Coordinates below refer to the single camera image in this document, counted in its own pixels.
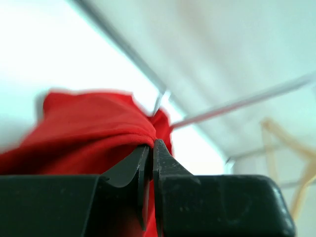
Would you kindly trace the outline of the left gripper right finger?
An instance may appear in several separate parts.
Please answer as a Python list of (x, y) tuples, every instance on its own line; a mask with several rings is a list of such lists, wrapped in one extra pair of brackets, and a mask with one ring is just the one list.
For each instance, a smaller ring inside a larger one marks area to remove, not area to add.
[(162, 140), (153, 148), (160, 237), (293, 237), (281, 191), (262, 175), (193, 175)]

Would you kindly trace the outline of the red trousers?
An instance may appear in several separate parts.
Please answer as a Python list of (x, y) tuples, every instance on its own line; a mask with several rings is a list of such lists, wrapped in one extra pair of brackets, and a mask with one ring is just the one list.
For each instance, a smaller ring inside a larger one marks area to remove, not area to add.
[[(159, 237), (155, 214), (156, 140), (172, 155), (163, 110), (146, 115), (129, 94), (50, 92), (43, 118), (0, 156), (3, 237)], [(141, 145), (150, 147), (147, 227), (105, 231), (99, 178)]]

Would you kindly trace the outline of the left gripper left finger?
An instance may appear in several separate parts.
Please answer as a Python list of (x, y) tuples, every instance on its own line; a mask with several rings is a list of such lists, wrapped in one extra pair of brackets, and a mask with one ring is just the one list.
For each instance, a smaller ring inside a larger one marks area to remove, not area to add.
[(105, 231), (143, 231), (147, 227), (150, 147), (141, 145), (99, 178)]

